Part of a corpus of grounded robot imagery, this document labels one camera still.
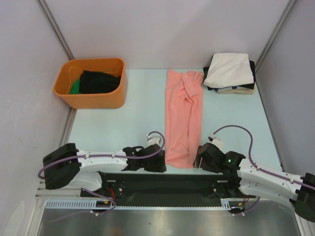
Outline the pink t shirt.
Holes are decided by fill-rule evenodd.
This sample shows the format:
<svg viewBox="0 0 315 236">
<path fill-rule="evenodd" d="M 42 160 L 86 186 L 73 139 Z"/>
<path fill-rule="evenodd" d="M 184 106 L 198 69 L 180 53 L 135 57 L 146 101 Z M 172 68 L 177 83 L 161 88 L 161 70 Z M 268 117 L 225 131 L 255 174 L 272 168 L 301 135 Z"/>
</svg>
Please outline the pink t shirt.
<svg viewBox="0 0 315 236">
<path fill-rule="evenodd" d="M 175 168 L 192 168 L 201 142 L 202 81 L 202 72 L 167 72 L 165 162 Z"/>
</svg>

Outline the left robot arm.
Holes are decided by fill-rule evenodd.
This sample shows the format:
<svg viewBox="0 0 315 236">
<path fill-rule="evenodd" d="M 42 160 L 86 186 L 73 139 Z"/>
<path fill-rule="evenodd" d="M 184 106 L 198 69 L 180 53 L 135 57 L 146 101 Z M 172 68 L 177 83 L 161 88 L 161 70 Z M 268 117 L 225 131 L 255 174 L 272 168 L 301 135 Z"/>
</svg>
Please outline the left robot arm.
<svg viewBox="0 0 315 236">
<path fill-rule="evenodd" d="M 165 151 L 159 144 L 147 147 L 125 147 L 115 152 L 88 152 L 68 143 L 43 158 L 43 168 L 37 176 L 48 190 L 66 186 L 84 188 L 97 196 L 108 193 L 108 171 L 166 171 Z"/>
</svg>

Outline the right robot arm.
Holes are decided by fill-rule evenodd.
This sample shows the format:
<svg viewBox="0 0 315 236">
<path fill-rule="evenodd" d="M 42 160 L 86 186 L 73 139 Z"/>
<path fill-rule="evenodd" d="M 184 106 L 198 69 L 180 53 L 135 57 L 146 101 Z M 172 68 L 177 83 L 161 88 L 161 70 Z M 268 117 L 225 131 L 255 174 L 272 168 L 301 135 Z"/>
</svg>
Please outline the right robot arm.
<svg viewBox="0 0 315 236">
<path fill-rule="evenodd" d="M 248 157 L 229 151 L 223 153 L 217 146 L 206 143 L 198 148 L 194 167 L 228 177 L 226 183 L 212 183 L 211 190 L 220 198 L 238 198 L 240 195 L 268 199 L 293 207 L 301 218 L 315 220 L 315 176 L 304 176 L 274 171 L 253 164 Z"/>
</svg>

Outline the patterned folded t shirt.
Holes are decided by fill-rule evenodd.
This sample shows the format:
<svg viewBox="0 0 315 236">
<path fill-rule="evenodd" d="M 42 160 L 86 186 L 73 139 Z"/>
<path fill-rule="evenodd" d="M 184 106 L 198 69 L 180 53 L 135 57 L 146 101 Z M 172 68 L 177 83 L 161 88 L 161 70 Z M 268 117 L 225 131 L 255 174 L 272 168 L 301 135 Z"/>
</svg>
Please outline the patterned folded t shirt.
<svg viewBox="0 0 315 236">
<path fill-rule="evenodd" d="M 224 88 L 216 88 L 216 92 L 225 92 L 225 91 L 230 91 L 230 90 L 237 90 L 237 89 L 242 89 L 243 87 L 241 86 L 231 86 L 231 87 L 224 87 Z"/>
</svg>

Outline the beige folded t shirt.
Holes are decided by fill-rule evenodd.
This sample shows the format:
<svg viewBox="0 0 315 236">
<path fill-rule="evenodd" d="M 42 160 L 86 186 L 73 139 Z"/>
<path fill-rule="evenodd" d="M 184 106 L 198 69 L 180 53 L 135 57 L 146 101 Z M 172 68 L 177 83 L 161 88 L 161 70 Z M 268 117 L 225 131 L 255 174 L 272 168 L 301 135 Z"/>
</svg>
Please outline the beige folded t shirt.
<svg viewBox="0 0 315 236">
<path fill-rule="evenodd" d="M 250 88 L 242 88 L 242 89 L 237 89 L 237 90 L 230 90 L 230 91 L 225 91 L 225 92 L 217 92 L 217 94 L 249 94 L 252 95 L 255 92 L 255 88 L 250 89 Z"/>
</svg>

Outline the black t shirt in bin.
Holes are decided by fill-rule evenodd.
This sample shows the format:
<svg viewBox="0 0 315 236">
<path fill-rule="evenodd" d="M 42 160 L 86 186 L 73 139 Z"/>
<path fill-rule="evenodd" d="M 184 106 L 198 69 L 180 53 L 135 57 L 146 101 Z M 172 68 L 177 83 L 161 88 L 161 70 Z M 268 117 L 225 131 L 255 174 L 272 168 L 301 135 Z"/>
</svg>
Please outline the black t shirt in bin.
<svg viewBox="0 0 315 236">
<path fill-rule="evenodd" d="M 79 79 L 80 94 L 110 93 L 120 85 L 121 76 L 84 70 Z"/>
</svg>

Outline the green t shirt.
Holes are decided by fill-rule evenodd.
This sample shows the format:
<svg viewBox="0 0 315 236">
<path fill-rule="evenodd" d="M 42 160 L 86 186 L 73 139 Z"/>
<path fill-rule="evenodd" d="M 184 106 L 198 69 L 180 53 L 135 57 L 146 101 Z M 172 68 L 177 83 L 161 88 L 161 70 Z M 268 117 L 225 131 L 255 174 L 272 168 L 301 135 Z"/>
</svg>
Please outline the green t shirt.
<svg viewBox="0 0 315 236">
<path fill-rule="evenodd" d="M 76 80 L 73 83 L 69 94 L 81 94 L 81 92 L 80 92 L 80 79 Z"/>
</svg>

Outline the orange plastic bin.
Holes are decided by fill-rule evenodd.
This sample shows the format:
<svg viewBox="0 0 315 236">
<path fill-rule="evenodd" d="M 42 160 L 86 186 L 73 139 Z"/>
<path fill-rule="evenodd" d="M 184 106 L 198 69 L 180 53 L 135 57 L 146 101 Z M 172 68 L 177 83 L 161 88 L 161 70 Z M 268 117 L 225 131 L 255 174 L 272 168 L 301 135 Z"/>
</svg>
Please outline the orange plastic bin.
<svg viewBox="0 0 315 236">
<path fill-rule="evenodd" d="M 83 71 L 97 71 L 121 78 L 118 88 L 110 93 L 70 94 Z M 126 64 L 121 58 L 74 59 L 65 63 L 56 78 L 53 91 L 74 109 L 120 108 L 126 100 L 128 80 Z"/>
</svg>

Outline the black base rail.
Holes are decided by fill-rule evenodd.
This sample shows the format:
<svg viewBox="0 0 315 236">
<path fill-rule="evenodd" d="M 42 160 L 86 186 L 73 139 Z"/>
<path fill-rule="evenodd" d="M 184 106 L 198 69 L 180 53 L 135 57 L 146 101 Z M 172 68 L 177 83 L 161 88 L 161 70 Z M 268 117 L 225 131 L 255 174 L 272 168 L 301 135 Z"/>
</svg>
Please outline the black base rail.
<svg viewBox="0 0 315 236">
<path fill-rule="evenodd" d="M 95 194 L 114 197 L 119 207 L 217 207 L 242 199 L 240 179 L 225 175 L 105 174 Z"/>
</svg>

